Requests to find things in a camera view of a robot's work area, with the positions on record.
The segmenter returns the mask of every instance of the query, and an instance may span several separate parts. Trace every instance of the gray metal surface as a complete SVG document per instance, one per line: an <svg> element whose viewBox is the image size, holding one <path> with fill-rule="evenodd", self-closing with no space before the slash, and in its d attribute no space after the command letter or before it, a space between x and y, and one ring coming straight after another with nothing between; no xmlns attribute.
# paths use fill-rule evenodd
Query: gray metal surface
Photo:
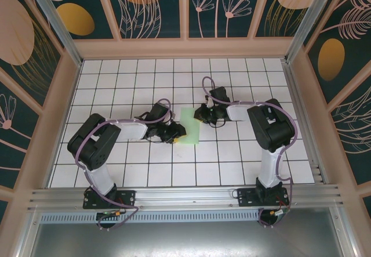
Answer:
<svg viewBox="0 0 371 257"><path fill-rule="evenodd" d="M271 229L257 222L40 225L33 257L339 257L329 211L295 209Z"/></svg>
<svg viewBox="0 0 371 257"><path fill-rule="evenodd" d="M135 206L140 211L200 211L241 209L232 192L235 187L186 187L136 189ZM85 189L35 190L29 212L86 212L82 209ZM292 208L334 207L342 205L335 184L294 184Z"/></svg>

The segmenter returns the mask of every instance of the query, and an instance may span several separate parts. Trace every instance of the metal plate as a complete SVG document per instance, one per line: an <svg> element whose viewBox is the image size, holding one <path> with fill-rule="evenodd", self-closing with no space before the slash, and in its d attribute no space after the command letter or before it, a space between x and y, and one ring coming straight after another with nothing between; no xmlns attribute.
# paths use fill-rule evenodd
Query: metal plate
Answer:
<svg viewBox="0 0 371 257"><path fill-rule="evenodd" d="M116 193L116 202L120 202L120 199L125 205L134 206L135 203L135 191L134 190L118 190ZM116 206L104 201L95 192L88 190L85 192L83 199L83 209L117 209Z"/></svg>
<svg viewBox="0 0 371 257"><path fill-rule="evenodd" d="M237 189L238 205L240 207L264 207L264 206L278 206L279 200L276 198L268 198L261 202L258 198L255 189ZM282 193L279 195L280 199L286 205L289 205L288 191L283 187Z"/></svg>

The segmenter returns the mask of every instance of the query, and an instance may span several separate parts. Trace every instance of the black mounting bracket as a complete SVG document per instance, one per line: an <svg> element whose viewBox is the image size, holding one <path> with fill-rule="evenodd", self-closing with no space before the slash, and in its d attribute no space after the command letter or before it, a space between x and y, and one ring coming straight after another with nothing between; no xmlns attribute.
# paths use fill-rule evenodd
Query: black mounting bracket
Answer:
<svg viewBox="0 0 371 257"><path fill-rule="evenodd" d="M117 190L115 202L124 203L125 205L134 206L135 190ZM84 192L82 204L83 209L119 209L118 206L112 205L103 200L95 191L87 190Z"/></svg>

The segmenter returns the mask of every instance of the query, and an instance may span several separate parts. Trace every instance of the vent grille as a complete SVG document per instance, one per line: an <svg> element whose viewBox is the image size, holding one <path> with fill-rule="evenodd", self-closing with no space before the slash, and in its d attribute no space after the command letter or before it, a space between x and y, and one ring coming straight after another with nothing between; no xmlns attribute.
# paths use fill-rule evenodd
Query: vent grille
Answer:
<svg viewBox="0 0 371 257"><path fill-rule="evenodd" d="M258 210L233 211L176 211L176 212L139 212L128 223L166 223L166 222L219 222L219 221L249 221L258 220ZM82 224L96 223L96 214L87 213L45 213L41 217L41 224ZM102 223L120 222L130 214L115 218L104 219Z"/></svg>

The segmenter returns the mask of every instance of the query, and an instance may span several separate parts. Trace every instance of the flower illustration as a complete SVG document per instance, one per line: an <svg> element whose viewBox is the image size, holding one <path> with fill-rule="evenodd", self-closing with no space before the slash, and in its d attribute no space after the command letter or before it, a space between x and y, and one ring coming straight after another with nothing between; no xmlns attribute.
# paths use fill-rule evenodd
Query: flower illustration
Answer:
<svg viewBox="0 0 371 257"><path fill-rule="evenodd" d="M17 100L9 96L8 102L4 94L0 95L0 128L10 129L12 127L12 119L16 111Z"/></svg>
<svg viewBox="0 0 371 257"><path fill-rule="evenodd" d="M228 38L228 23L230 18L250 15L251 8L248 8L249 5L249 0L223 0L223 7L227 18L225 37Z"/></svg>
<svg viewBox="0 0 371 257"><path fill-rule="evenodd" d="M199 13L213 9L214 4L212 3L212 0L192 0L192 3L197 11L199 32L201 34L201 38L203 38Z"/></svg>

